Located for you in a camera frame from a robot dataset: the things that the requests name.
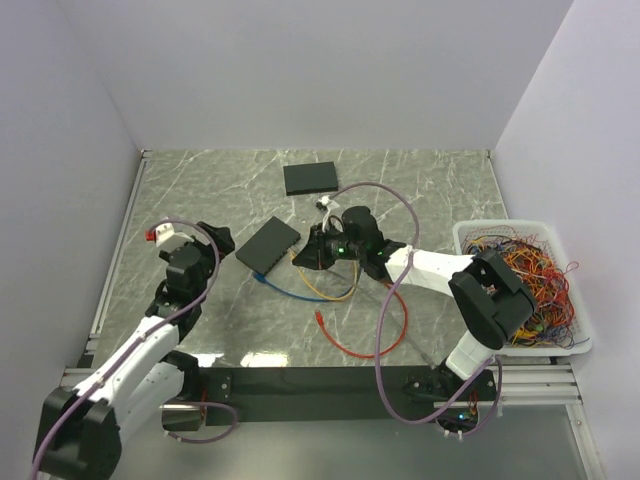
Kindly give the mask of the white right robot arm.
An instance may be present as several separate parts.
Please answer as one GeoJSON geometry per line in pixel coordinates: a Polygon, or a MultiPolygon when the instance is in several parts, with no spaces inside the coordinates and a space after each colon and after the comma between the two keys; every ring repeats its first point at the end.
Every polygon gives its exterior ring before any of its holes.
{"type": "Polygon", "coordinates": [[[535,313],[530,288],[493,249],[451,255],[415,249],[386,239],[366,206],[345,210],[335,227],[310,228],[307,244],[292,263],[327,270],[338,261],[355,261],[372,279],[408,284],[454,299],[466,331],[444,361],[440,387],[452,399],[475,386],[475,372],[495,355],[535,313]]]}

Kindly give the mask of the black TP-Link network switch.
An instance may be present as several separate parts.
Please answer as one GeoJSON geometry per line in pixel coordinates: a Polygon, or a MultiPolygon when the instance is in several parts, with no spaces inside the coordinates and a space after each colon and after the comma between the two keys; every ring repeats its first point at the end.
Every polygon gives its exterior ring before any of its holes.
{"type": "Polygon", "coordinates": [[[236,258],[254,273],[266,276],[301,234],[273,216],[236,252],[236,258]]]}

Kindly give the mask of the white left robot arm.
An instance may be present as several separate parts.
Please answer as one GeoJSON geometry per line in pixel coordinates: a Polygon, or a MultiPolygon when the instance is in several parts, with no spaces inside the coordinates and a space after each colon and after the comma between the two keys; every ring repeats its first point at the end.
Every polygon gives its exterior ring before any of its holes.
{"type": "Polygon", "coordinates": [[[45,399],[30,478],[108,479],[126,442],[161,406],[192,406],[199,417],[210,407],[198,360],[177,347],[235,243],[227,227],[197,222],[189,236],[178,223],[161,220],[145,233],[166,273],[134,332],[89,377],[45,399]]]}

